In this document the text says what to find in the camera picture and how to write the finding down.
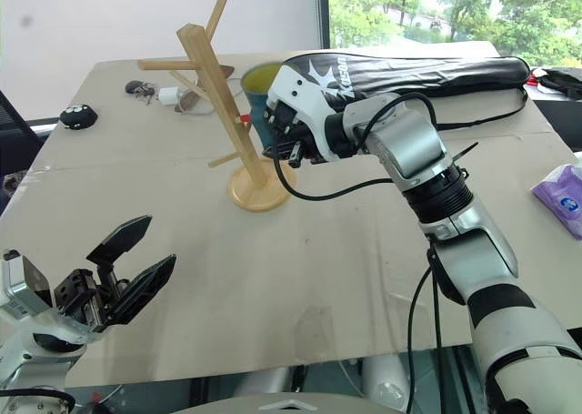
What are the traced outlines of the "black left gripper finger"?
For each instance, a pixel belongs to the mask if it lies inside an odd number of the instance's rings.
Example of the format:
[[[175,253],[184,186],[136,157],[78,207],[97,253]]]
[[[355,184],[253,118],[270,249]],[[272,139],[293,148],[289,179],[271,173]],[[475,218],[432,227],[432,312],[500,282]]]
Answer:
[[[172,254],[141,272],[124,289],[120,299],[105,314],[107,326],[127,325],[170,279],[176,263]]]
[[[116,283],[115,262],[145,236],[151,220],[151,215],[127,220],[87,255],[86,259],[96,264],[102,283]]]

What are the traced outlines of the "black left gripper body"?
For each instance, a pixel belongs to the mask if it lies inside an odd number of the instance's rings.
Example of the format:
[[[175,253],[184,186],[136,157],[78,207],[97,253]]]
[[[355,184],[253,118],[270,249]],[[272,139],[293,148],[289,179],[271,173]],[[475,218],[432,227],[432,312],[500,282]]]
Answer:
[[[75,269],[54,289],[58,313],[89,333],[103,333],[133,319],[119,308],[129,281],[116,277],[112,263],[98,265],[97,276],[100,283],[93,271]]]

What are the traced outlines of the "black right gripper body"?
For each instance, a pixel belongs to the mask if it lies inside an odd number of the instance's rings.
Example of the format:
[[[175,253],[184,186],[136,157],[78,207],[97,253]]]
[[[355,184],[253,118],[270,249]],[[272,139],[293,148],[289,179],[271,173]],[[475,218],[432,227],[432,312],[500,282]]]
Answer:
[[[270,141],[263,143],[265,146],[279,143],[291,142],[292,147],[296,141],[301,141],[304,146],[303,158],[308,159],[312,164],[322,164],[326,160],[321,155],[311,129],[302,120],[293,117],[285,123],[270,123],[270,118],[276,115],[276,104],[266,102],[266,116],[264,117],[267,133],[271,136]]]

